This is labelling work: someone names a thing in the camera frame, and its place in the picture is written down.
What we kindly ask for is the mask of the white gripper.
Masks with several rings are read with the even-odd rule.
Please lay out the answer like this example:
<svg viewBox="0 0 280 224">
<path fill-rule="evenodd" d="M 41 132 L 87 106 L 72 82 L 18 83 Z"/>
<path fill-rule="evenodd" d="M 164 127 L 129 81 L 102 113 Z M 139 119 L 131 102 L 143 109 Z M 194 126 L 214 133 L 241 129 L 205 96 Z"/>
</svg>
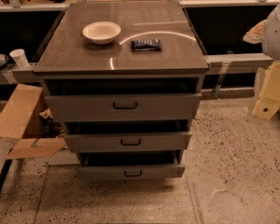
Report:
<svg viewBox="0 0 280 224">
<path fill-rule="evenodd" d="M 273 62 L 265 71 L 259 98 L 252 108 L 254 118 L 270 120 L 280 109 L 280 61 Z"/>
</svg>

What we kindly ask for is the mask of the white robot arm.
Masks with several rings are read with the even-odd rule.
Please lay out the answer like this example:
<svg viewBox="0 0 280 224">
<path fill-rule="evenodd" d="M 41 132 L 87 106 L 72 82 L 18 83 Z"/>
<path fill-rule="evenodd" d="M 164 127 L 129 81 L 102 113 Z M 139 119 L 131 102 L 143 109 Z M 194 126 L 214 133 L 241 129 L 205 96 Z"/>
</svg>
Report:
<svg viewBox="0 0 280 224">
<path fill-rule="evenodd" d="M 259 120 L 269 120 L 280 108 L 280 3 L 267 18 L 262 51 L 273 59 L 273 63 L 265 71 L 251 116 Z"/>
</svg>

